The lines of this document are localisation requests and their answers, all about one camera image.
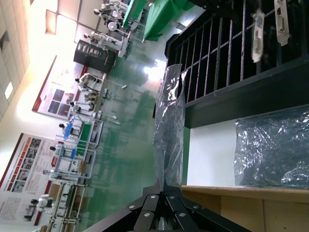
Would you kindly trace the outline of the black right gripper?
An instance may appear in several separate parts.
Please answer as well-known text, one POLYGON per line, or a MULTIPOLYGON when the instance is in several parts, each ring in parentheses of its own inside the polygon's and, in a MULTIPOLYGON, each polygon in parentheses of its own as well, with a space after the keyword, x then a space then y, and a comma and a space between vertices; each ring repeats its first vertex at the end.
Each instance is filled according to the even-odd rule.
POLYGON ((234 12, 243 6, 242 0, 195 0, 194 4, 206 11, 234 12))

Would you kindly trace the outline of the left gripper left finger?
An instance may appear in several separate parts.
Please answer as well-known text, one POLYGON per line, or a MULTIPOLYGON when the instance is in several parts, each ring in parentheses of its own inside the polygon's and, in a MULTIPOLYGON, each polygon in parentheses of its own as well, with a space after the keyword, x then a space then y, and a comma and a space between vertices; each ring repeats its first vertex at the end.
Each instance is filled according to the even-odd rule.
POLYGON ((160 191, 145 187, 142 196, 125 208, 92 225, 86 232, 152 232, 157 231, 160 191))

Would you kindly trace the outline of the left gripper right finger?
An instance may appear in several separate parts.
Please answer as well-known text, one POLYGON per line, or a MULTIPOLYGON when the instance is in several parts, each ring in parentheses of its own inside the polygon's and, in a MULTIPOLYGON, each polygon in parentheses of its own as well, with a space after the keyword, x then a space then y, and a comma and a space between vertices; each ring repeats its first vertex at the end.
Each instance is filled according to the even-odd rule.
POLYGON ((184 197, 164 191, 164 229, 183 232, 247 232, 248 229, 184 197))

